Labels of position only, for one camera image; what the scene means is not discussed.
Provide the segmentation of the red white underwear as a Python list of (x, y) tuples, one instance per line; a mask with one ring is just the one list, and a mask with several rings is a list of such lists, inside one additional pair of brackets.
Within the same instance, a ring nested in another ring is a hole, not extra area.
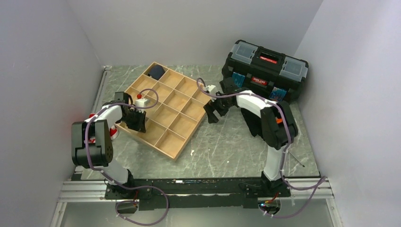
[[(89, 115), (89, 118), (86, 119), (86, 122), (89, 122), (89, 120), (94, 116), (95, 114), (92, 113)], [(106, 111), (104, 113), (102, 113), (100, 115), (100, 117), (98, 117), (96, 120), (102, 120), (102, 119), (106, 119), (107, 120), (107, 124), (109, 127), (109, 136), (111, 138), (111, 140), (114, 140), (115, 138), (117, 138), (117, 136), (119, 135), (117, 128), (115, 127), (115, 123), (120, 120), (122, 117), (121, 114), (119, 113), (112, 113), (111, 111)], [(89, 139), (88, 142), (89, 143), (95, 143), (96, 139), (94, 135), (89, 135)]]

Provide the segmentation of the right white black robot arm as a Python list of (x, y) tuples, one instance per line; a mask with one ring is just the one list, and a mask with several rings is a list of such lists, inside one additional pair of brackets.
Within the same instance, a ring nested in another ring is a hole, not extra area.
[(238, 87), (232, 78), (220, 81), (223, 92), (215, 85), (206, 86), (202, 78), (197, 78), (197, 87), (210, 100), (204, 105), (209, 123), (217, 123), (220, 116), (227, 114), (231, 107), (238, 107), (253, 136), (260, 136), (268, 145), (266, 164), (262, 172), (261, 192), (274, 195), (283, 185), (283, 165), (289, 145), (298, 135), (289, 104), (263, 98), (246, 87)]

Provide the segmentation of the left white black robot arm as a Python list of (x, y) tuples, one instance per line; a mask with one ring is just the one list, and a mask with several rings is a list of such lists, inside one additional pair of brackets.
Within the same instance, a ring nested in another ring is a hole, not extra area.
[(71, 157), (76, 166), (100, 172), (110, 185), (117, 185), (117, 192), (125, 199), (136, 192), (131, 172), (113, 157), (111, 131), (115, 124), (124, 123), (137, 132), (146, 132), (146, 106), (149, 99), (141, 94), (135, 100), (125, 92), (115, 93), (114, 100), (81, 122), (71, 126)]

